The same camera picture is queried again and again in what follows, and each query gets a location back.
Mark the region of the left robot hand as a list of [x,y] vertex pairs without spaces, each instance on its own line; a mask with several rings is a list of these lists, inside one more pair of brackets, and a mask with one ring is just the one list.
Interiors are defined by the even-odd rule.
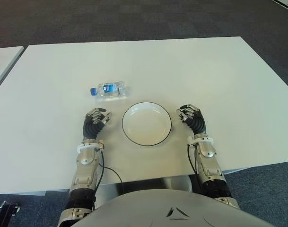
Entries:
[[106,113],[106,109],[94,108],[86,115],[83,123],[83,139],[97,139],[98,134],[109,122],[112,113]]

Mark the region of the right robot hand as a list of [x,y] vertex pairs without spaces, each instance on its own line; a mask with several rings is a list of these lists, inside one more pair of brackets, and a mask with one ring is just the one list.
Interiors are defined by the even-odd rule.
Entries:
[[176,112],[180,120],[192,130],[194,135],[206,133],[206,123],[199,108],[187,104],[181,106]]

